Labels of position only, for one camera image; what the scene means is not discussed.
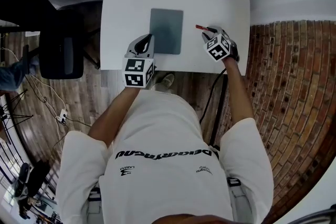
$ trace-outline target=forearm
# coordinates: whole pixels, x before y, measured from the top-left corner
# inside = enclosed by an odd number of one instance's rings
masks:
[[[252,104],[247,95],[237,62],[228,57],[223,60],[223,63],[228,76],[229,104],[233,124],[246,118],[253,118]]]
[[[109,147],[139,91],[139,88],[125,88],[95,121],[89,131],[89,136],[105,142]]]

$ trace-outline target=t-shirt sleeve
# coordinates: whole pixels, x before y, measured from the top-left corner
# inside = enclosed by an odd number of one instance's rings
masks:
[[[99,177],[105,173],[107,158],[104,142],[77,131],[67,134],[56,189],[64,224],[87,223],[88,197]]]
[[[241,181],[251,205],[254,223],[261,223],[272,206],[274,182],[254,119],[239,121],[223,135],[219,160],[227,176]]]

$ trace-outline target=electrical outlet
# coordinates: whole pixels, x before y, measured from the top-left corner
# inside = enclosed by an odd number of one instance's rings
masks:
[[[68,112],[65,109],[62,109],[61,115],[59,116],[60,122],[65,124],[66,116],[68,115]]]

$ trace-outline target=white cube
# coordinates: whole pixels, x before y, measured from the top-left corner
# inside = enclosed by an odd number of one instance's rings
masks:
[[[145,88],[154,74],[154,59],[123,58],[122,79],[125,87]]]
[[[215,62],[222,60],[230,54],[231,42],[222,34],[215,36],[213,39],[204,44],[205,51],[214,59]]]

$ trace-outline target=white t-shirt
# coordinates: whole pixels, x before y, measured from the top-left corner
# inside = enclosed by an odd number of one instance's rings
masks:
[[[56,191],[61,219],[86,223],[87,199],[99,181],[105,223],[151,224],[178,214],[232,220],[221,164],[247,188],[254,222],[261,223],[272,204],[273,178],[255,121],[240,121],[222,137],[218,160],[191,106],[176,95],[143,90],[112,153],[83,133],[67,135]]]

